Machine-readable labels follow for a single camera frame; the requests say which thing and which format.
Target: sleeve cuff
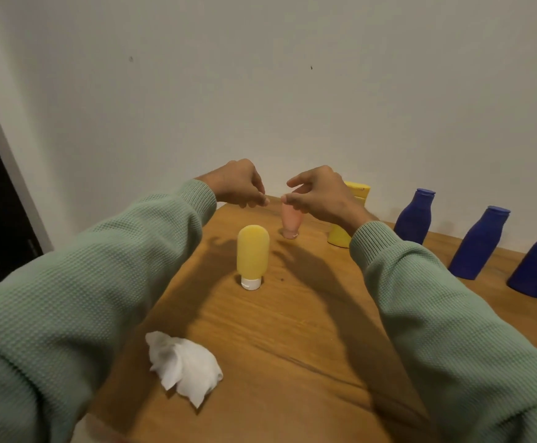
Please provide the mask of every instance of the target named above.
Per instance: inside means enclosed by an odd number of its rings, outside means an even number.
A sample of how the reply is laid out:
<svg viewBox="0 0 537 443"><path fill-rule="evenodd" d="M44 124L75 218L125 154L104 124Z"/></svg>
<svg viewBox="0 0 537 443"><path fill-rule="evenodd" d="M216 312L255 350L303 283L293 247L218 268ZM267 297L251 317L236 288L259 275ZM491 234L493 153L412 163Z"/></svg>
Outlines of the sleeve cuff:
<svg viewBox="0 0 537 443"><path fill-rule="evenodd" d="M211 188L200 180L189 180L176 193L196 211L201 223L205 225L217 209L217 199Z"/></svg>
<svg viewBox="0 0 537 443"><path fill-rule="evenodd" d="M390 227L383 222L373 221L361 225L353 235L349 251L361 268L367 268L382 250L403 242Z"/></svg>

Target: crumpled white tissue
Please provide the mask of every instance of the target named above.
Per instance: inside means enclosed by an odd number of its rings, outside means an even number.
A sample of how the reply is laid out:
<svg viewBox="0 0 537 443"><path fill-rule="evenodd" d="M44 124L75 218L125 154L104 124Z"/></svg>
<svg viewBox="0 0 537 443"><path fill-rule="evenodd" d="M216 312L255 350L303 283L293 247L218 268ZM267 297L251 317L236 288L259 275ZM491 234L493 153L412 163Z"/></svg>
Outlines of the crumpled white tissue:
<svg viewBox="0 0 537 443"><path fill-rule="evenodd" d="M150 346L150 371L158 374L166 390L176 384L176 392L187 396L197 409L224 378L215 356L199 344L160 331L147 333L146 342Z"/></svg>

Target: table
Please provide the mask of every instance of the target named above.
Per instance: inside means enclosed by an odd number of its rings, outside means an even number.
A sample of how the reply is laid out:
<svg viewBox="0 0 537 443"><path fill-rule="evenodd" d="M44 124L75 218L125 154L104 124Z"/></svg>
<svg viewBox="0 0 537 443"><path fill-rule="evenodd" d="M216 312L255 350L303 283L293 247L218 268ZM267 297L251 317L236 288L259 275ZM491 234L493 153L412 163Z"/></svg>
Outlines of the table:
<svg viewBox="0 0 537 443"><path fill-rule="evenodd" d="M238 231L271 237L268 271L246 291L235 272ZM90 411L141 442L429 442L434 427L386 337L347 249L307 216L280 236L280 203L220 208L200 246L129 337ZM459 239L429 233L445 264ZM537 300L504 281L522 255L497 249L466 285L537 346ZM209 349L224 379L197 411L149 371L145 334L162 331Z"/></svg>

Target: green sweater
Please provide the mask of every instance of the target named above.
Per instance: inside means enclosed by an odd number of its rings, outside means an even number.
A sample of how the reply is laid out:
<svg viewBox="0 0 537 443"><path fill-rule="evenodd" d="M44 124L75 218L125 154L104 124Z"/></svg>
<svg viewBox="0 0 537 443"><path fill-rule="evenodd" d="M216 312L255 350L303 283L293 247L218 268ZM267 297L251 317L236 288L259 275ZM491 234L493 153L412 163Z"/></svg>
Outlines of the green sweater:
<svg viewBox="0 0 537 443"><path fill-rule="evenodd" d="M215 207L213 192L189 181L0 283L0 442L70 438ZM537 349L431 252L386 225L363 225L351 255L441 435L537 443Z"/></svg>

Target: pink bottle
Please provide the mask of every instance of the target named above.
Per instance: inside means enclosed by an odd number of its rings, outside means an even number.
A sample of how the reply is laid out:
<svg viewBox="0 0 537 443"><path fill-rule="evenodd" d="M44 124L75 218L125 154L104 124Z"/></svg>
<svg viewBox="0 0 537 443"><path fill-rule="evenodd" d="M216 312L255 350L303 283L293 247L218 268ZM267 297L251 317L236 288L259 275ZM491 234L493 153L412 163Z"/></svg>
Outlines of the pink bottle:
<svg viewBox="0 0 537 443"><path fill-rule="evenodd" d="M303 213L291 205L282 204L281 220L283 221L283 237L295 239L303 221Z"/></svg>

